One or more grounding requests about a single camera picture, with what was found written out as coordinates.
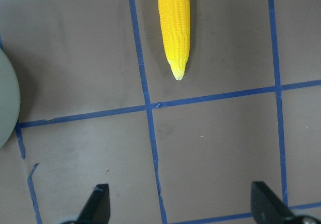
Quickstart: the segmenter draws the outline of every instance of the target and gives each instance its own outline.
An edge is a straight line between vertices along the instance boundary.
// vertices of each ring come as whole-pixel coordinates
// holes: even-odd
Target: blue tape
[[[242,213],[242,214],[225,215],[225,216],[212,217],[212,218],[206,218],[206,219],[200,219],[200,220],[175,222],[173,224],[204,224],[204,223],[212,223],[212,222],[219,222],[219,221],[249,218],[249,217],[252,217],[251,213]]]
[[[34,211],[35,211],[35,214],[36,214],[37,224],[42,224],[42,220],[41,220],[40,213],[39,213],[37,197],[36,197],[35,188],[34,188],[34,183],[32,181],[32,175],[33,175],[33,173],[34,173],[34,171],[35,171],[37,166],[38,166],[38,164],[35,164],[34,167],[32,168],[32,171],[30,172],[30,174],[28,176],[27,182],[28,182],[28,187],[29,187],[31,200],[32,200],[33,205],[34,205]]]
[[[304,209],[311,209],[311,208],[317,208],[317,207],[321,207],[321,202],[303,204],[303,205],[295,205],[295,206],[291,206],[290,208],[304,210]]]
[[[297,88],[313,87],[313,86],[321,86],[321,80],[313,80],[313,81],[307,81],[307,82],[286,84],[286,85],[282,86],[282,90],[292,90],[292,89],[297,89]]]
[[[134,106],[134,107],[124,107],[124,108],[118,108],[118,109],[112,109],[112,110],[93,112],[88,114],[58,117],[52,120],[36,120],[36,121],[20,123],[20,128],[23,129],[23,128],[41,126],[41,125],[50,125],[50,124],[70,122],[70,121],[76,121],[76,120],[86,120],[86,119],[105,117],[105,116],[111,116],[111,115],[120,115],[120,114],[144,111],[145,109],[146,107],[144,105],[140,105],[140,106]]]
[[[135,39],[135,45],[136,45],[136,53],[137,53],[137,59],[138,59],[141,87],[144,94],[144,100],[146,105],[149,139],[151,144],[152,158],[154,162],[154,171],[155,171],[155,178],[156,178],[156,185],[157,185],[157,192],[158,192],[160,214],[162,216],[163,224],[167,224],[167,215],[166,215],[166,210],[165,210],[164,202],[162,198],[162,189],[161,189],[161,183],[160,183],[159,174],[158,174],[158,151],[157,151],[156,138],[155,138],[152,107],[150,104],[150,96],[148,91],[147,78],[145,74],[145,65],[144,65],[144,59],[142,54],[141,42],[140,42],[135,0],[129,0],[129,7],[130,7],[132,28],[134,32],[134,39]]]
[[[236,91],[236,92],[219,93],[214,95],[184,98],[184,99],[172,100],[172,101],[166,101],[166,102],[156,102],[152,104],[152,108],[178,106],[178,105],[191,104],[191,103],[197,103],[197,102],[207,102],[207,101],[214,101],[214,100],[233,98],[233,97],[242,97],[242,96],[261,94],[261,93],[267,93],[267,92],[275,92],[275,91],[276,91],[275,86],[254,88],[254,89],[242,90],[242,91]]]
[[[278,134],[279,134],[282,197],[283,197],[284,204],[288,205],[283,109],[282,109],[282,96],[281,96],[282,93],[278,91],[275,93],[275,95],[276,95],[277,125],[278,125]]]
[[[25,149],[25,145],[24,145],[24,139],[22,137],[21,126],[20,126],[19,120],[16,123],[15,130],[16,130],[16,136],[18,138],[18,144],[19,144],[21,158],[25,159],[26,158],[26,149]]]
[[[271,29],[272,53],[273,53],[273,67],[274,67],[274,81],[276,86],[276,110],[277,110],[277,125],[279,133],[279,147],[280,147],[280,162],[281,162],[281,182],[282,182],[282,197],[285,205],[288,205],[287,198],[287,180],[286,180],[286,158],[285,158],[285,144],[284,144],[284,128],[283,128],[283,110],[282,110],[282,86],[279,65],[279,55],[277,46],[276,34],[276,19],[274,0],[268,0],[269,18]]]
[[[311,209],[311,208],[318,208],[318,207],[321,207],[321,202],[303,204],[303,205],[295,205],[295,206],[291,206],[290,209],[302,209],[303,210],[303,209]],[[175,222],[172,224],[203,224],[203,223],[212,223],[212,222],[219,222],[219,221],[226,221],[226,220],[248,218],[248,217],[252,217],[252,214],[251,213],[242,213],[242,214],[235,214],[235,215],[225,215],[225,216],[212,217],[212,218],[199,219],[199,220]]]

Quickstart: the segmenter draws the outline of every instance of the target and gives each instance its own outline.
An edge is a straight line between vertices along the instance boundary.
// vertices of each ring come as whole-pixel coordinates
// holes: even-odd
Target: corn cob
[[[190,52],[190,0],[158,0],[158,11],[166,58],[181,80]]]

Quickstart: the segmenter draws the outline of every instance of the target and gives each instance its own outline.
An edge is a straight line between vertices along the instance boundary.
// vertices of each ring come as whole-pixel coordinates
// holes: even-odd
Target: gray surface
[[[78,214],[109,183],[113,223],[161,223],[144,112],[23,130],[44,223]]]
[[[28,174],[19,153],[17,138],[12,135],[0,149],[1,223],[36,223],[27,186]]]
[[[153,111],[169,222],[250,211],[250,185],[281,196],[273,93]]]
[[[319,202],[321,87],[284,92],[289,204]]]
[[[0,0],[20,121],[144,103],[128,0]]]
[[[275,0],[282,84],[321,78],[321,0]]]
[[[267,0],[191,0],[191,57],[181,82],[164,55],[156,2],[136,0],[152,102],[274,85]],[[321,79],[318,2],[275,0],[282,83]],[[144,104],[128,0],[0,3],[21,122]],[[290,205],[321,201],[320,89],[283,92]],[[249,212],[252,180],[281,196],[274,93],[153,114],[169,223]],[[25,161],[15,136],[0,149],[7,223],[36,223],[26,182],[35,163],[44,224],[79,213],[98,182],[111,185],[111,224],[161,222],[146,112],[23,129],[23,137]]]
[[[321,207],[307,209],[307,210],[294,210],[294,213],[308,214],[308,215],[314,216],[318,219],[321,219]]]
[[[267,0],[191,0],[191,51],[177,82],[167,63],[157,0],[136,0],[153,102],[274,84]]]

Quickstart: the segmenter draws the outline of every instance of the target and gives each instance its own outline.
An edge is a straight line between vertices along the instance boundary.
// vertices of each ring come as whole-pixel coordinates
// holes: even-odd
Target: corn tip
[[[178,70],[178,71],[172,71],[172,72],[173,72],[173,75],[174,75],[174,77],[175,77],[175,79],[177,81],[181,81],[182,80],[182,78],[184,76],[184,71]]]

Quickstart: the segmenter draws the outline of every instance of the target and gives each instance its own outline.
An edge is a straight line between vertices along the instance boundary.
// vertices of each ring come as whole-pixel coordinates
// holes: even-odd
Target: gray plate
[[[10,137],[19,114],[20,91],[16,73],[0,50],[0,147]]]

